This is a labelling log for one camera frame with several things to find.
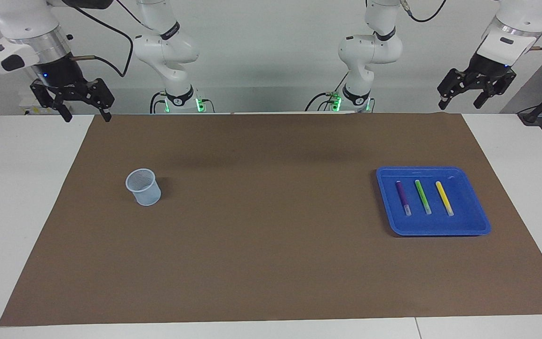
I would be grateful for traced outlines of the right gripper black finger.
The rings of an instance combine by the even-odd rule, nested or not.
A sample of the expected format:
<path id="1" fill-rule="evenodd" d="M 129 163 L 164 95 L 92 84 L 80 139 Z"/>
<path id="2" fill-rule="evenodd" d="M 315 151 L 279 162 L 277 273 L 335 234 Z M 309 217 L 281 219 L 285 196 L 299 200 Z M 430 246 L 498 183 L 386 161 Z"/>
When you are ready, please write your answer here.
<path id="1" fill-rule="evenodd" d="M 86 103 L 97 108 L 104 122 L 110 122 L 112 114 L 110 109 L 114 103 L 114 96 L 103 79 L 95 79 L 86 83 Z"/>
<path id="2" fill-rule="evenodd" d="M 41 80 L 34 80 L 30 88 L 41 107 L 53 109 L 60 114 L 65 122 L 71 122 L 72 114 L 64 104 L 64 91 L 54 90 L 55 96 L 52 97 L 47 86 Z"/>

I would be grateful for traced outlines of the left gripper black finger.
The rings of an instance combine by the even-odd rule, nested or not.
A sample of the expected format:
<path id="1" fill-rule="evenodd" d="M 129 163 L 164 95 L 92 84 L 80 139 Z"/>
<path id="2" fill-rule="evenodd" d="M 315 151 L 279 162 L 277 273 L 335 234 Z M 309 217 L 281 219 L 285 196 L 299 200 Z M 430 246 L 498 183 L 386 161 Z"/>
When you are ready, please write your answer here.
<path id="1" fill-rule="evenodd" d="M 445 110 L 452 98 L 469 90 L 470 79 L 469 73 L 455 68 L 450 69 L 437 86 L 440 96 L 439 108 Z"/>
<path id="2" fill-rule="evenodd" d="M 478 97 L 473 102 L 476 109 L 480 109 L 488 99 L 495 95 L 502 95 L 509 88 L 510 84 L 514 81 L 517 74 L 514 70 L 507 70 L 504 75 L 495 79 L 489 76 L 479 76 L 474 82 L 474 89 L 481 90 Z"/>

